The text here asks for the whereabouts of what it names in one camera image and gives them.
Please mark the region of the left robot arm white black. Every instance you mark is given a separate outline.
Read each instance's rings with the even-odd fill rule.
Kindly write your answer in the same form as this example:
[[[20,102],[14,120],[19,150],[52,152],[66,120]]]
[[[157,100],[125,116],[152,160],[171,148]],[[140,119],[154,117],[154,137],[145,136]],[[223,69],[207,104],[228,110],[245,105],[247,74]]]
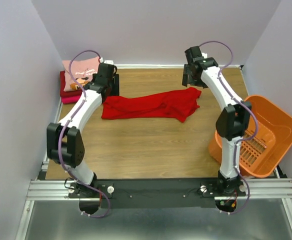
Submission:
[[[50,123],[46,128],[47,157],[88,188],[94,187],[97,176],[84,161],[82,131],[94,111],[109,96],[118,95],[117,67],[110,62],[100,63],[92,81],[82,87],[82,94],[74,107],[58,123]]]

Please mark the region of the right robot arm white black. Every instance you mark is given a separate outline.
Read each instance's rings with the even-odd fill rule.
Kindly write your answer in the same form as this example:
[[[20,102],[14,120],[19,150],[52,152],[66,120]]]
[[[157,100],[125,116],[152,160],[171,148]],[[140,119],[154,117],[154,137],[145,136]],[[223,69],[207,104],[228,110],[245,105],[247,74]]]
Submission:
[[[219,194],[232,193],[241,185],[240,147],[249,126],[252,105],[233,91],[216,60],[204,56],[199,46],[188,48],[184,54],[187,63],[182,85],[210,89],[221,109],[215,123],[222,141],[221,165],[213,187]]]

